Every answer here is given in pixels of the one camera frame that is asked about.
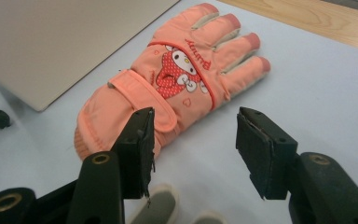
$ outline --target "velcro strap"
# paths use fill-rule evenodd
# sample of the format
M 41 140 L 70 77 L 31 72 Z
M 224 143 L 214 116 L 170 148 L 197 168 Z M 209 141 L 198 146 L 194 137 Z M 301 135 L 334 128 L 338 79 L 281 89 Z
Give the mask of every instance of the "velcro strap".
M 123 70 L 109 82 L 133 105 L 135 110 L 152 106 L 155 108 L 155 129 L 170 132 L 177 124 L 177 117 L 171 106 L 143 77 L 132 70 Z

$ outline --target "glove finger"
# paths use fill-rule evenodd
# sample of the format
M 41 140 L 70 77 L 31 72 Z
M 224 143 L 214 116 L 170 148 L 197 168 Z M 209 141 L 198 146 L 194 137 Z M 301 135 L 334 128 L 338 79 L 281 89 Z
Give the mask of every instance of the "glove finger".
M 211 4 L 203 3 L 190 7 L 168 21 L 168 24 L 184 29 L 196 29 L 206 21 L 219 16 L 219 10 Z
M 246 90 L 271 69 L 269 61 L 262 57 L 251 57 L 226 74 L 221 81 L 225 88 L 225 100 Z
M 257 34 L 251 33 L 224 42 L 214 51 L 214 62 L 223 73 L 243 62 L 243 60 L 260 48 Z
M 208 21 L 196 29 L 193 32 L 193 36 L 198 37 L 207 46 L 213 48 L 222 42 L 236 37 L 240 28 L 240 21 L 233 14 L 227 14 Z

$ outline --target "wooden surface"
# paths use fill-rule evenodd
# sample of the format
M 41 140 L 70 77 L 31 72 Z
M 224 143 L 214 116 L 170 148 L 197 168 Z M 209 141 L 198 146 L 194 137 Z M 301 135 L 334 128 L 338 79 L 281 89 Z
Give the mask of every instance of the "wooden surface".
M 318 0 L 220 0 L 358 48 L 358 10 Z

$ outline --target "winter glove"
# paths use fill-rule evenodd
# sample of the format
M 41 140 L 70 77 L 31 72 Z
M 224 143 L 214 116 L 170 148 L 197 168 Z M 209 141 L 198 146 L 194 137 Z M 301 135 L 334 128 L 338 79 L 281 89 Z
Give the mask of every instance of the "winter glove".
M 251 53 L 256 34 L 238 36 L 232 15 L 200 4 L 163 24 L 128 70 L 101 86 L 79 112 L 81 159 L 110 150 L 131 114 L 155 108 L 155 155 L 195 121 L 262 78 L 269 62 Z

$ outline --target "cartoon character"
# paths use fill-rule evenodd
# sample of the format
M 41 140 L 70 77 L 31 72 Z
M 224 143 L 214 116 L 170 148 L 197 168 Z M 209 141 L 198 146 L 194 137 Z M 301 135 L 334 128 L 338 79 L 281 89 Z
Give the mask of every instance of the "cartoon character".
M 184 89 L 193 92 L 198 83 L 202 92 L 208 92 L 187 55 L 171 46 L 166 46 L 166 49 L 168 52 L 162 56 L 162 69 L 156 78 L 157 91 L 161 96 L 167 99 Z

